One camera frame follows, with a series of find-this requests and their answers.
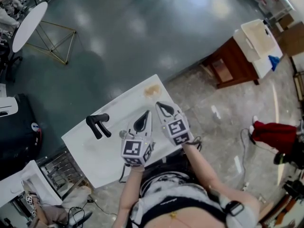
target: cardboard box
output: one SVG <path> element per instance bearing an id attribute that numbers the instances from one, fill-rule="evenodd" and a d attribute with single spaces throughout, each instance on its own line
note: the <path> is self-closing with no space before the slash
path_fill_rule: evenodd
<path id="1" fill-rule="evenodd" d="M 290 14 L 286 14 L 281 19 L 279 19 L 279 24 L 283 28 L 283 30 L 288 29 L 288 25 L 290 25 L 292 22 L 294 22 L 294 18 Z"/>
<path id="2" fill-rule="evenodd" d="M 304 52 L 304 24 L 299 22 L 283 31 L 278 44 L 289 57 Z"/>

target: blue object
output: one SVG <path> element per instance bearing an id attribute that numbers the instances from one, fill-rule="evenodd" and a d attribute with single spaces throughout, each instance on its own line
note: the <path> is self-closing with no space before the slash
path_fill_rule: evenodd
<path id="1" fill-rule="evenodd" d="M 268 56 L 269 57 L 269 60 L 270 60 L 270 62 L 271 62 L 271 65 L 272 65 L 272 71 L 275 71 L 275 69 L 276 69 L 276 66 L 279 64 L 279 62 L 280 62 L 280 59 L 278 58 L 278 57 L 274 57 L 274 56 L 271 56 L 271 55 L 269 55 Z"/>

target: person's belly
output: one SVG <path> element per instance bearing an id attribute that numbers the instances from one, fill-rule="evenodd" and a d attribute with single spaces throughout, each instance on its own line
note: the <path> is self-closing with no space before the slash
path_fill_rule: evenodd
<path id="1" fill-rule="evenodd" d="M 225 225 L 207 211 L 195 207 L 180 209 L 152 219 L 144 228 L 225 228 Z"/>

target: black handle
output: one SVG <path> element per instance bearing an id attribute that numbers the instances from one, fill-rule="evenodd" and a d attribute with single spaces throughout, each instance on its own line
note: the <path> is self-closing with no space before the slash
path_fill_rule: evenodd
<path id="1" fill-rule="evenodd" d="M 161 102 L 156 102 L 156 104 L 159 106 L 162 114 L 166 117 L 170 117 L 170 116 L 173 116 L 174 115 L 174 108 L 172 106 L 169 106 L 169 105 L 166 105 L 166 104 L 163 104 Z M 167 113 L 170 114 L 170 116 L 166 115 L 166 113 L 163 111 L 163 109 L 166 110 Z"/>
<path id="2" fill-rule="evenodd" d="M 102 124 L 104 122 L 109 121 L 110 117 L 108 114 L 102 114 L 102 115 L 94 115 L 94 116 L 88 116 L 85 119 L 86 124 L 92 129 L 96 139 L 101 139 L 102 134 L 96 127 L 96 125 L 100 128 L 100 130 L 105 134 L 107 138 L 111 137 L 111 132 L 108 131 L 105 126 Z"/>

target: white round table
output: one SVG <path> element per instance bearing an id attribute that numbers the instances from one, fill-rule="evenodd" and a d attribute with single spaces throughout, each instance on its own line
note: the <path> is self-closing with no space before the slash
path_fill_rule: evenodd
<path id="1" fill-rule="evenodd" d="M 23 20 L 19 26 L 13 41 L 13 52 L 16 53 L 26 44 L 35 29 L 41 22 L 48 9 L 47 2 L 37 5 Z"/>

